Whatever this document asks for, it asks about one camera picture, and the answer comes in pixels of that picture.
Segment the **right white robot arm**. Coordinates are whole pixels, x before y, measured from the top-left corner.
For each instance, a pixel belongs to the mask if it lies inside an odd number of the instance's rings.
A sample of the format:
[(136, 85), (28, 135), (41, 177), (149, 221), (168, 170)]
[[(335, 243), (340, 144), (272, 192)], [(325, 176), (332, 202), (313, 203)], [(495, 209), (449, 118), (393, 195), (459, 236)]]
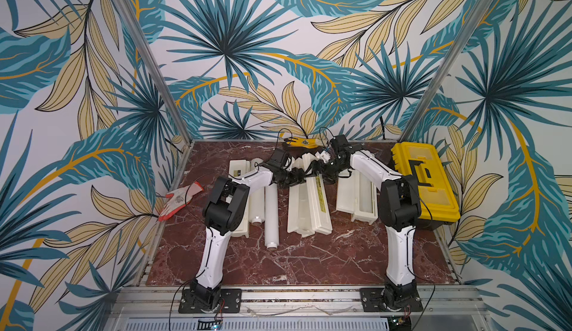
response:
[(413, 272), (413, 240), (422, 213), (416, 177), (402, 175), (379, 161), (361, 144), (351, 144), (345, 135), (329, 141), (333, 155), (323, 172), (336, 178), (344, 170), (356, 171), (374, 184), (378, 196), (378, 219), (387, 231), (387, 282), (393, 286), (411, 286)]

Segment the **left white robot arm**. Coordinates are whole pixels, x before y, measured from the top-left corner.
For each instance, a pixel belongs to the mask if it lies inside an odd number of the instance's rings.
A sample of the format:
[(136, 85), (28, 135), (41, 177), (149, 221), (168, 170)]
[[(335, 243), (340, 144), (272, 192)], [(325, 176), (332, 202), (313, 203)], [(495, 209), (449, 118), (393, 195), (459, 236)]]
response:
[(278, 188), (300, 185), (305, 177), (305, 170), (295, 167), (293, 158), (282, 149), (274, 149), (271, 157), (252, 171), (236, 177), (218, 177), (203, 210), (206, 243), (192, 285), (208, 291), (221, 285), (231, 234), (241, 224), (251, 193), (273, 185)]

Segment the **dispenser tray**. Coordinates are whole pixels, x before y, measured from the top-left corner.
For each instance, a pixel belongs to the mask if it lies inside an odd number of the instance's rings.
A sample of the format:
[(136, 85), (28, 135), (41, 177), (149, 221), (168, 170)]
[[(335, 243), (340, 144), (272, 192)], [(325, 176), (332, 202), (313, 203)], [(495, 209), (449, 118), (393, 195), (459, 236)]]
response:
[(297, 233), (301, 237), (315, 234), (311, 227), (310, 203), (305, 178), (302, 183), (289, 188), (287, 232)]

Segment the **thin wrap roll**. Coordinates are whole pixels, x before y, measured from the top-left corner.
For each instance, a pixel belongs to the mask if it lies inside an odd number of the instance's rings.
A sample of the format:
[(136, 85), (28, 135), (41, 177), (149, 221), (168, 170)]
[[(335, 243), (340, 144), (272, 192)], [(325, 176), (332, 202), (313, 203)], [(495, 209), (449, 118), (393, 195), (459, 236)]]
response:
[(279, 247), (279, 199), (276, 184), (265, 188), (265, 246), (271, 251)]

